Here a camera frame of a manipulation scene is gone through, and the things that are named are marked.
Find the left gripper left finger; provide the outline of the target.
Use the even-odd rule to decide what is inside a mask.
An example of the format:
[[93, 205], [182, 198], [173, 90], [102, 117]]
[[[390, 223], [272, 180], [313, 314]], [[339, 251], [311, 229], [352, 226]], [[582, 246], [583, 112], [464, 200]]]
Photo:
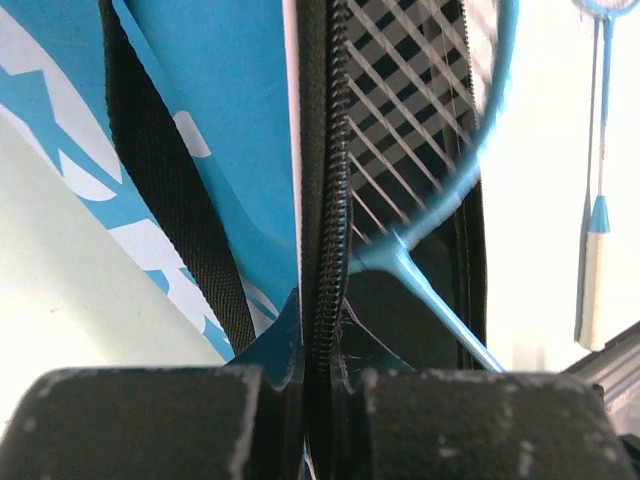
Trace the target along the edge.
[[300, 479], [299, 299], [222, 367], [40, 376], [1, 443], [5, 479]]

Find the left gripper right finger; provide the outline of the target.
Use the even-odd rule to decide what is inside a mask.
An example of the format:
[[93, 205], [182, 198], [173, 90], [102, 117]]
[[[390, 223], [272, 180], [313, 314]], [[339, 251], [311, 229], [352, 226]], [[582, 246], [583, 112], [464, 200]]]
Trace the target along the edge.
[[344, 315], [335, 479], [631, 479], [595, 390], [564, 374], [413, 371]]

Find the aluminium frame rail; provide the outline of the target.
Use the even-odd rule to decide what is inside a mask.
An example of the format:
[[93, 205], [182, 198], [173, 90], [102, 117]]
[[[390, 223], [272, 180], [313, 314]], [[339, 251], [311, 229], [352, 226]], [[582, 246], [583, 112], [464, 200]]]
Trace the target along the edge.
[[639, 435], [639, 323], [565, 370], [585, 384], [599, 385], [605, 410], [619, 435]]

